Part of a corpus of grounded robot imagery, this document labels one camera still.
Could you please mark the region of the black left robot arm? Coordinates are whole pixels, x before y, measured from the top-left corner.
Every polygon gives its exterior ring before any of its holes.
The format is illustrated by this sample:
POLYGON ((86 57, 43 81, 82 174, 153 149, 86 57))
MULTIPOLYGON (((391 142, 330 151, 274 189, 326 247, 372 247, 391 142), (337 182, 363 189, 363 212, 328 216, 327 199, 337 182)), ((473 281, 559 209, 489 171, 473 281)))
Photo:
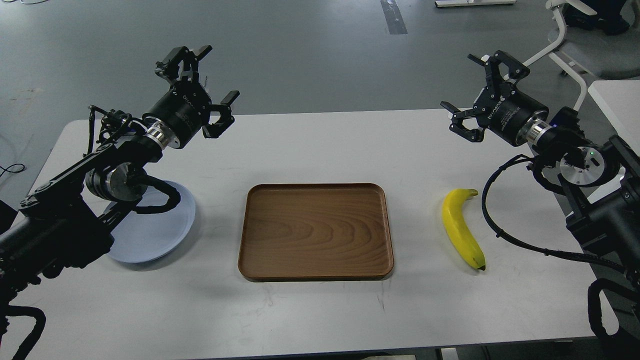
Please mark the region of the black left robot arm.
POLYGON ((43 310, 12 304, 19 292, 108 253, 112 231, 131 212, 174 209, 179 191, 149 175, 146 164, 158 162, 167 147, 184 148, 199 131, 217 139, 234 123, 232 104, 240 92, 229 91, 215 104, 200 82, 199 63, 212 49, 176 47, 158 61, 155 74, 169 89, 140 117, 90 105, 85 155, 21 201, 23 221, 2 233, 0 249, 1 333, 10 317, 35 321, 15 360, 28 357, 46 325, 43 310))

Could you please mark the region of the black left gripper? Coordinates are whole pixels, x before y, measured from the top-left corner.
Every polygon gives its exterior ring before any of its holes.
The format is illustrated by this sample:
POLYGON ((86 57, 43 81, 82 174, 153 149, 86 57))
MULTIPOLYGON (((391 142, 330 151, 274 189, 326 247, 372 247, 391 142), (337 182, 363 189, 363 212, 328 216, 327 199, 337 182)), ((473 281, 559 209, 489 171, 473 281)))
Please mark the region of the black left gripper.
POLYGON ((195 51, 176 47, 155 63, 155 74, 173 86, 142 114, 142 121, 146 125, 160 121, 168 127, 173 132, 168 146, 176 150, 184 148, 201 129, 206 139, 218 139, 235 121, 232 104, 240 91, 229 91, 219 104, 211 104, 210 96, 199 84, 199 63, 212 50, 212 45, 195 51), (211 112, 219 114, 213 124, 209 123, 211 112))

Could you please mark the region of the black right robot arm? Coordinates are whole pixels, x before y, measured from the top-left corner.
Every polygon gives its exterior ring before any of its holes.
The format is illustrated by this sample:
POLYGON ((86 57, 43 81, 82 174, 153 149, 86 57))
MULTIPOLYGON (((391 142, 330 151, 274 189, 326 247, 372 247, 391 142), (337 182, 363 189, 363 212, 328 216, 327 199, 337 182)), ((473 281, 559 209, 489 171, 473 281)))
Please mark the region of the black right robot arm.
POLYGON ((546 105, 519 91, 517 84, 530 68, 502 50, 468 58, 482 66, 486 84, 471 108, 461 110, 442 101, 450 112, 451 132, 469 142, 482 142, 490 130, 514 147, 531 145, 534 157, 520 154, 490 176, 481 193, 481 210, 496 237, 546 256, 599 265, 624 275, 630 287, 596 279, 587 290, 587 314, 594 335, 606 356, 613 360, 637 360, 639 339, 624 328, 610 334, 602 323, 601 292, 609 291, 633 303, 639 317, 639 157, 618 135, 603 145, 585 137, 578 112, 563 107, 547 121, 546 105), (490 187, 503 173, 526 163, 544 189, 564 196, 572 210, 566 228, 583 253, 551 250, 527 244, 499 227, 487 209, 490 187))

